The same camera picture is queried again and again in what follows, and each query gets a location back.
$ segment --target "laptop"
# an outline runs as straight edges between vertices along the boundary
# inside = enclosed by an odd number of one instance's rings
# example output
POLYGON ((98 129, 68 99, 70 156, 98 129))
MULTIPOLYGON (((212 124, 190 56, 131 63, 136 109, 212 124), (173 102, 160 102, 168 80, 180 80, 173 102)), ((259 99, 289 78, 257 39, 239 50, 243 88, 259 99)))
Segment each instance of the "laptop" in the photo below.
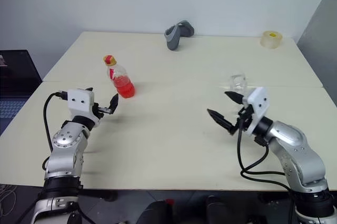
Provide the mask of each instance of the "laptop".
POLYGON ((27 50, 0 50, 1 134, 41 82, 27 50))

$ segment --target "clear tape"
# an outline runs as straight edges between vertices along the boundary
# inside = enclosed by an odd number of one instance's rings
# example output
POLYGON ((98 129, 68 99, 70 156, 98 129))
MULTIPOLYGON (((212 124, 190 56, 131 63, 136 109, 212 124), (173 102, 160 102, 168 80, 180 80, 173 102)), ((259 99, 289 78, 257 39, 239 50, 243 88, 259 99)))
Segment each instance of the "clear tape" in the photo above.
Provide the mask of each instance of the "clear tape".
POLYGON ((280 45, 282 34, 277 31, 268 30, 263 32, 260 44, 268 49, 275 49, 280 45))

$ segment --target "white table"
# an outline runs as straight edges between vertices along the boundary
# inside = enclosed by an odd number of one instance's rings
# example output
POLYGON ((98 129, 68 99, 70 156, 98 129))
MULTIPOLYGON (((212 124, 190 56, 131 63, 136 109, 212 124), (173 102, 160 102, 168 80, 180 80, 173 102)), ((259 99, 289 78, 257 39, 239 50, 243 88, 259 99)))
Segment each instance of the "white table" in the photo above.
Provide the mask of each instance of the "white table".
POLYGON ((181 38, 178 51, 163 34, 83 32, 44 81, 109 83, 103 56, 112 54, 137 82, 209 81, 227 86, 239 70, 251 86, 322 87, 295 42, 284 38, 277 49, 259 37, 181 38))
MULTIPOLYGON (((112 84, 45 82, 31 96, 0 138, 0 183, 42 186, 43 160, 49 154, 42 109, 57 90, 93 86, 95 101, 108 105, 112 84)), ((236 138, 208 115, 217 110, 235 121, 237 104, 225 88, 206 81, 179 83, 135 82, 137 94, 120 99, 115 114, 105 116, 92 130, 84 154, 81 181, 100 189, 282 190, 276 185, 240 177, 236 138)), ((311 147, 322 157, 332 190, 337 190, 337 109, 323 88, 268 87, 267 113, 301 128, 311 147)), ((67 103, 53 98, 48 108, 51 133, 69 119, 67 103)), ((264 148, 244 137, 244 163, 257 160, 264 148)), ((281 170, 270 153, 259 170, 281 170)), ((285 182, 280 176, 265 176, 285 182)))

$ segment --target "cable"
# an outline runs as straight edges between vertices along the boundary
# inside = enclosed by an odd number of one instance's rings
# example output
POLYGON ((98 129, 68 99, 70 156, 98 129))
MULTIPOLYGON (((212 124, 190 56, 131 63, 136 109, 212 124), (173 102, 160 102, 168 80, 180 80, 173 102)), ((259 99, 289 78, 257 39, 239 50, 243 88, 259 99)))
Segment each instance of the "cable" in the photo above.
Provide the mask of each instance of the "cable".
POLYGON ((44 127, 46 128, 47 140, 48 140, 49 149, 51 150, 51 152, 53 151, 53 145, 52 145, 51 136, 49 134, 49 128, 48 128, 48 122, 47 122, 47 107, 48 107, 49 101, 53 98, 53 96, 56 96, 56 94, 57 93, 50 94, 43 106, 43 122, 44 122, 44 127))
POLYGON ((15 224, 20 224, 23 218, 29 213, 29 211, 35 206, 38 202, 38 198, 34 200, 34 202, 21 214, 21 216, 16 220, 15 224))
POLYGON ((16 188, 17 188, 17 186, 6 185, 6 186, 4 186, 3 189, 0 190, 0 218, 2 216, 9 215, 13 211, 13 209, 15 207, 15 204, 16 204, 16 193, 15 193, 16 188), (2 202, 9 195, 13 195, 13 197, 14 197, 13 205, 7 213, 4 213, 4 210, 2 208, 2 202))
POLYGON ((270 183, 270 184, 275 184, 275 185, 279 185, 282 186, 283 188, 285 188, 286 190, 290 191, 290 188, 280 182, 277 181, 273 181, 273 180, 267 180, 267 179, 257 179, 257 178, 251 178, 246 176, 244 173, 247 174, 251 174, 251 175, 261 175, 261 174, 276 174, 276 175, 284 175, 284 173, 282 172, 278 172, 278 171, 248 171, 249 169, 255 167, 256 165, 260 164, 265 158, 266 158, 266 154, 268 154, 268 149, 266 149, 266 153, 263 155, 262 158, 260 158, 258 161, 256 161, 255 163, 249 165, 247 168, 245 168, 242 164, 242 159, 241 159, 241 138, 242 138, 242 130, 243 130, 243 120, 240 119, 239 120, 239 134, 237 136, 237 158, 239 160, 239 165, 241 167, 241 172, 240 175, 248 180, 251 181, 256 181, 256 182, 263 182, 263 183, 270 183))
POLYGON ((293 222, 294 205, 295 205, 295 202, 294 202, 294 200, 291 198, 291 199, 290 199, 289 214, 288 214, 288 224, 291 224, 291 223, 293 222))
POLYGON ((47 161, 49 160, 49 157, 47 157, 46 159, 44 159, 44 161, 43 161, 43 163, 42 163, 42 169, 43 170, 46 170, 47 168, 46 168, 46 163, 47 163, 47 161))
POLYGON ((80 209, 80 206, 78 206, 77 211, 82 215, 84 219, 86 219, 90 224, 96 224, 92 219, 90 219, 87 215, 85 215, 84 212, 80 209))
POLYGON ((241 159, 242 128, 243 128, 243 120, 240 119, 240 121, 239 121, 239 134, 237 136, 237 157, 239 159, 239 165, 240 165, 241 169, 245 173, 250 174, 250 175, 265 175, 265 174, 285 175, 283 172, 279 172, 279 171, 248 171, 249 169, 257 166, 258 164, 260 164, 267 157, 267 155, 269 153, 269 147, 268 147, 268 145, 265 145, 266 151, 265 151, 265 154, 263 155, 263 157, 261 157, 258 161, 256 161, 255 163, 249 165, 246 168, 243 166, 242 159, 241 159))

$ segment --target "red liquid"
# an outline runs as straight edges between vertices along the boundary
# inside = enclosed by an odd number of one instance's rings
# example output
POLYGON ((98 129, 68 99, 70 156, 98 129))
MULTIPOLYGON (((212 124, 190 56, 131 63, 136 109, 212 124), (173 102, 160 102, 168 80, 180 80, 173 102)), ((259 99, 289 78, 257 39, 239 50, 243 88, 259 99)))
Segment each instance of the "red liquid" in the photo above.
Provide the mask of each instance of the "red liquid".
POLYGON ((114 85, 123 98, 130 98, 135 95, 135 87, 127 76, 114 78, 114 85))

